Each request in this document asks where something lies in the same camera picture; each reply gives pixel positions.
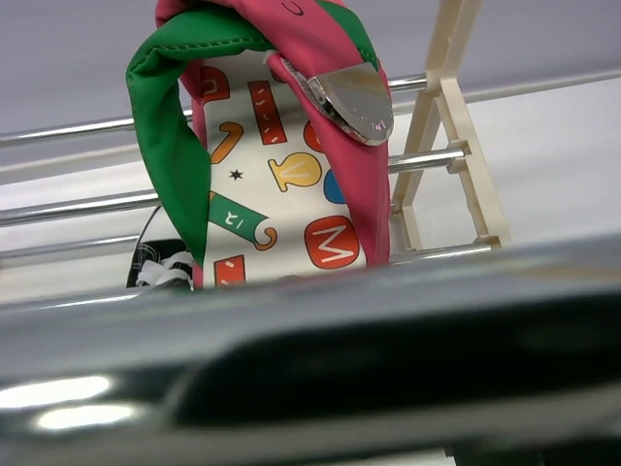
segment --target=silver buckle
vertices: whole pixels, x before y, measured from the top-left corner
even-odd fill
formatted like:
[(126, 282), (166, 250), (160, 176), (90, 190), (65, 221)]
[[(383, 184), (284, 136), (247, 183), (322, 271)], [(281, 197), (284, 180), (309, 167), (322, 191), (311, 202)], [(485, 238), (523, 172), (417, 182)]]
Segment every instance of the silver buckle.
[(342, 131), (366, 146), (379, 146), (392, 134), (390, 94), (369, 63), (310, 78), (308, 87), (320, 110)]

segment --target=white shoelace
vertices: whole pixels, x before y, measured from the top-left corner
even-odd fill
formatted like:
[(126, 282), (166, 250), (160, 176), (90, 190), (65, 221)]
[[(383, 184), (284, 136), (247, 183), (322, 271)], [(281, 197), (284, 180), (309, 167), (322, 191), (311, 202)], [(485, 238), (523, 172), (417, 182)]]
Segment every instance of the white shoelace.
[(178, 264), (184, 264), (189, 267), (194, 265), (192, 254), (187, 251), (176, 252), (175, 254), (162, 260), (160, 263), (146, 260), (143, 268), (138, 274), (137, 285), (144, 284), (158, 286), (174, 279), (187, 280), (192, 286), (192, 278), (182, 269), (173, 268)]

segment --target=pink leather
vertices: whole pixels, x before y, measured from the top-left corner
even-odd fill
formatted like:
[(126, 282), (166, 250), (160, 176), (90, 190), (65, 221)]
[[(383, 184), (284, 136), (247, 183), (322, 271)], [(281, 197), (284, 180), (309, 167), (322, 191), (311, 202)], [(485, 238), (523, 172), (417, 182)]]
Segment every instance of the pink leather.
[[(278, 49), (268, 59), (270, 68), (288, 83), (309, 115), (317, 138), (334, 170), (351, 220), (367, 255), (367, 264), (388, 263), (390, 256), (388, 144), (371, 148), (352, 140), (323, 116), (307, 99), (281, 63), (284, 56), (307, 78), (362, 62), (360, 53), (343, 29), (315, 0), (206, 0), (235, 8)], [(342, 5), (340, 0), (330, 0)], [(200, 0), (158, 0), (157, 25), (197, 5)], [(195, 101), (201, 99), (200, 63), (191, 63), (181, 78)], [(388, 82), (383, 71), (386, 88)], [(194, 115), (203, 114), (193, 104)], [(205, 122), (194, 120), (203, 144)]]

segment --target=white wall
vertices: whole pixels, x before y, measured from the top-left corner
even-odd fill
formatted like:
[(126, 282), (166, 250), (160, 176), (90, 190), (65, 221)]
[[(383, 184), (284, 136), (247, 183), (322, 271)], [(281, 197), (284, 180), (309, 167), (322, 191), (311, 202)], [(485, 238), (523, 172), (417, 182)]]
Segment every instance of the white wall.
[[(470, 105), (516, 245), (621, 231), (621, 80)], [(391, 153), (409, 116), (397, 117)], [(438, 147), (445, 144), (439, 138)], [(0, 186), (0, 210), (150, 188), (140, 162)], [(416, 209), (425, 247), (469, 243), (470, 215), (456, 177), (425, 173)], [(0, 250), (138, 233), (148, 211), (0, 229)], [(123, 286), (131, 251), (19, 266), (0, 263), (0, 299), (12, 302)]]

